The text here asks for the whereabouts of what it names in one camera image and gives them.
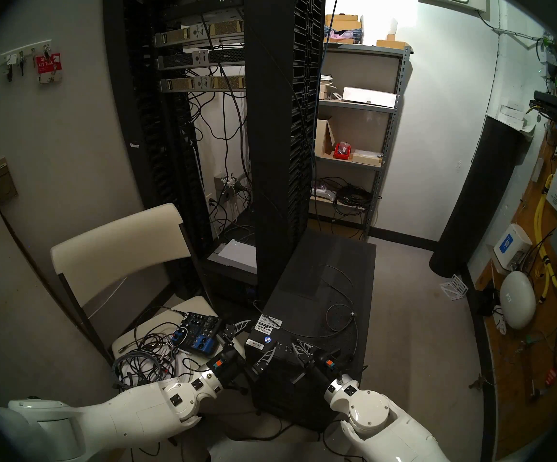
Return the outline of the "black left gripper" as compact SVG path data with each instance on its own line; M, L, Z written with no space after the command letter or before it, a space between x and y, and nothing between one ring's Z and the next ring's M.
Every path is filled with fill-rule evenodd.
M269 367L276 347L266 351L252 367L234 346L236 336L242 332L250 333L251 330L251 320L227 323L224 326L224 339L216 339L220 351L206 363L206 383L213 390L246 390L235 382L237 377L243 374L249 382L256 383L258 374L264 373Z

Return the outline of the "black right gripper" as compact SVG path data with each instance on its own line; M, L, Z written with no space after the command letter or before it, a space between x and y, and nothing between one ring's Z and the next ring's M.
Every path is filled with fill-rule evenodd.
M299 339L291 343L291 348L302 366L302 372L292 378L292 384L303 378L312 378L317 384L329 384L341 379L351 369L353 355L342 355L341 349L315 350L313 345Z

